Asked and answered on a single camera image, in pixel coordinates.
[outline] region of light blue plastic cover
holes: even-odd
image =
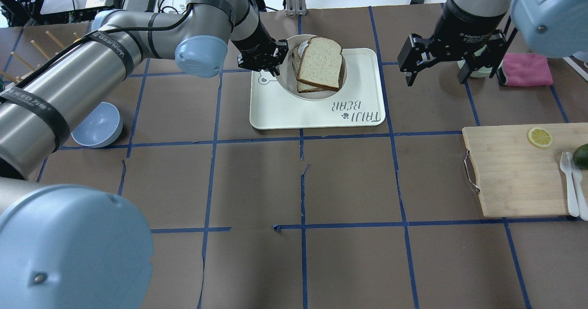
[[[588,0],[512,0],[510,16],[533,52],[561,58],[588,50]]]
[[[109,16],[112,12],[116,11],[120,10],[107,10],[96,14],[96,16],[94,17],[94,22],[92,22],[92,31],[100,29],[100,27],[104,24],[104,20],[107,18],[107,16]]]
[[[190,37],[176,47],[176,64],[185,73],[209,78],[221,73],[228,47],[215,36]]]
[[[42,188],[0,215],[0,307],[136,309],[151,255],[149,225],[127,200],[77,185]]]

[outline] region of wooden peg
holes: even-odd
[[[45,33],[49,36],[50,39],[55,41],[55,44],[59,45],[59,47],[61,48],[65,48],[65,45],[63,45],[61,41],[59,41],[59,39],[57,39],[57,37],[55,37],[52,33],[50,33],[49,31],[46,31]]]
[[[36,43],[36,41],[32,40],[32,41],[31,41],[31,44],[33,44],[33,46],[34,46],[34,47],[36,47],[36,49],[38,49],[38,50],[39,50],[39,52],[40,52],[41,54],[43,54],[43,55],[44,55],[44,56],[47,58],[47,60],[51,60],[51,57],[49,56],[49,54],[47,54],[47,52],[45,52],[45,51],[44,51],[44,50],[43,50],[43,49],[42,49],[42,48],[39,46],[39,44],[37,44],[37,43]]]
[[[6,77],[7,79],[9,79],[10,81],[13,81],[14,83],[18,83],[17,79],[15,79],[14,77],[6,74],[4,71],[0,70],[0,74],[4,77]]]
[[[20,62],[22,62],[25,66],[27,66],[27,68],[29,68],[30,70],[35,70],[35,68],[33,66],[31,66],[29,64],[29,62],[26,62],[25,60],[23,60],[23,58],[21,58],[21,56],[16,54],[14,51],[10,52],[10,54],[12,54],[15,58],[17,58]]]

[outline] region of pink towel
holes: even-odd
[[[550,86],[548,59],[535,53],[507,53],[498,69],[498,80],[506,86]]]

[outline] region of slice of bread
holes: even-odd
[[[298,74],[298,69],[300,68],[300,56],[298,55],[298,48],[295,48],[292,51],[292,67],[294,67],[294,73]],[[307,93],[307,92],[318,92],[318,91],[325,91],[320,87],[315,87],[312,85],[304,84],[299,81],[296,81],[296,89],[298,93]]]
[[[326,90],[340,90],[343,49],[336,41],[312,37],[302,54],[296,79],[304,84]]]

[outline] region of lemon slice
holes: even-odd
[[[540,127],[530,129],[527,138],[531,144],[541,148],[549,147],[553,143],[553,137],[549,131]]]

